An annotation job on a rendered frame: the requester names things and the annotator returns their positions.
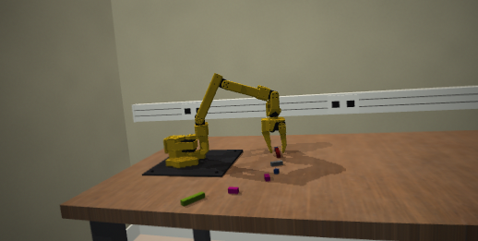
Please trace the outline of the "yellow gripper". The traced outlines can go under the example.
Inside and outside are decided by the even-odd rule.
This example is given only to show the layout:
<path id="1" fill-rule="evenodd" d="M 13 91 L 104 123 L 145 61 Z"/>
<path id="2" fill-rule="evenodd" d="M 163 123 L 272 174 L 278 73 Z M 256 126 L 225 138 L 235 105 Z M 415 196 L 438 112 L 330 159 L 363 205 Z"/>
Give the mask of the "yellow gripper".
<path id="1" fill-rule="evenodd" d="M 279 123 L 278 123 L 279 122 Z M 282 144 L 282 153 L 286 149 L 286 125 L 284 117 L 269 117 L 261 119 L 262 135 L 268 145 L 270 153 L 272 153 L 271 144 L 270 144 L 270 134 L 269 132 L 275 132 L 279 130 L 281 134 L 281 144 Z"/>

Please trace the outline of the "lime green rectangular rod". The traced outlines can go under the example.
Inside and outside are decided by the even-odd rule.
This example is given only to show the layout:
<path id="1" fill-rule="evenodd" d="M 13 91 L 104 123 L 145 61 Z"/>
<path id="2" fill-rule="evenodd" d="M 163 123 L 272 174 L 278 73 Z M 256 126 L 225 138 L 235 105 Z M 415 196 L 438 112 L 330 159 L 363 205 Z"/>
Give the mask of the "lime green rectangular rod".
<path id="1" fill-rule="evenodd" d="M 192 195 L 192 196 L 187 197 L 185 199 L 181 199 L 181 205 L 186 206 L 188 204 L 191 204 L 191 203 L 196 202 L 196 201 L 198 201 L 200 199 L 203 199 L 203 198 L 205 198 L 205 192 L 201 191 L 201 192 L 199 192 L 195 195 Z"/>

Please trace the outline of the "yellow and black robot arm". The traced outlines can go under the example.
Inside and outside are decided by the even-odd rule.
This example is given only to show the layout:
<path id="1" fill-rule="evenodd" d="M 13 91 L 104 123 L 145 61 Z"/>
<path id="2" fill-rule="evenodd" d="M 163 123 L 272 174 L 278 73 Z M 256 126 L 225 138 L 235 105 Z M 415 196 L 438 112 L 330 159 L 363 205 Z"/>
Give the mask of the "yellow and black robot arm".
<path id="1" fill-rule="evenodd" d="M 166 166 L 180 168 L 198 165 L 199 159 L 206 158 L 206 153 L 209 151 L 209 126 L 208 122 L 205 122 L 205 117 L 219 87 L 266 101 L 266 116 L 277 117 L 281 113 L 279 93 L 277 91 L 259 85 L 257 88 L 249 87 L 226 80 L 223 76 L 214 73 L 202 104 L 195 115 L 196 135 L 171 136 L 165 140 L 166 150 L 169 152 Z M 198 139 L 199 150 L 197 150 Z"/>

